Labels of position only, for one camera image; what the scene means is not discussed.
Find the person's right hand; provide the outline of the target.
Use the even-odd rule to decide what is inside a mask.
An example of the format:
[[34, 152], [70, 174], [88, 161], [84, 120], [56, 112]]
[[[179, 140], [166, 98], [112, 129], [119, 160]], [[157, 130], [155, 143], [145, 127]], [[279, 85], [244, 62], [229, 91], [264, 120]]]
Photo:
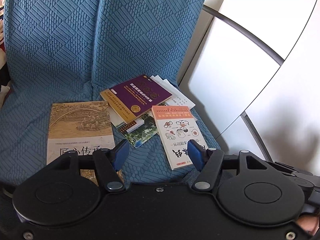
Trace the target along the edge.
[[303, 215], [299, 217], [297, 224], [310, 235], [315, 235], [319, 229], [319, 216]]

